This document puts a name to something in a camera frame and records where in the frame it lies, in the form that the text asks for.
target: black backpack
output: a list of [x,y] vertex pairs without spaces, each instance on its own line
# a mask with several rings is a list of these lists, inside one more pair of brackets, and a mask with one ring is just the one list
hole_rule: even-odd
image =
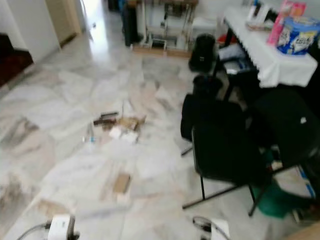
[[207,73],[211,70],[214,60],[216,40],[211,34],[201,34],[196,38],[195,46],[189,60],[192,72]]

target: blue container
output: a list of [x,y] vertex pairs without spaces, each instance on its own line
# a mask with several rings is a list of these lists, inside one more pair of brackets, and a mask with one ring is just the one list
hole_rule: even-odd
[[310,17],[286,17],[277,48],[284,54],[305,55],[320,32],[320,21]]

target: white device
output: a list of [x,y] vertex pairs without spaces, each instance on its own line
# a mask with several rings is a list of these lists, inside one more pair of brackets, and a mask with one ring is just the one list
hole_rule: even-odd
[[74,236],[75,217],[69,214],[52,218],[47,240],[68,240]]

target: black chair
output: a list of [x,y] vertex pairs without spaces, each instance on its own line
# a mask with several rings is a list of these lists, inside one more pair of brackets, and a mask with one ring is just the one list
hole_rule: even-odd
[[[253,206],[251,217],[272,182],[273,175],[319,157],[320,123],[301,97],[290,90],[274,90],[259,99],[251,111],[264,119],[278,144],[283,167],[267,170],[245,128],[245,117],[235,103],[216,101],[211,114],[192,126],[195,170],[200,175],[202,199],[184,205],[186,209],[201,202],[249,186]],[[235,184],[221,192],[206,196],[203,178]],[[251,186],[261,187],[255,199]]]

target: white cloth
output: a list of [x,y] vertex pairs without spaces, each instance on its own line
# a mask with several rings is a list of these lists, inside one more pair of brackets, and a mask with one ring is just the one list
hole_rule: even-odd
[[269,32],[246,28],[248,14],[248,7],[229,7],[224,19],[259,70],[260,87],[272,88],[278,84],[306,87],[317,68],[317,61],[309,54],[283,54],[275,46],[267,44]]

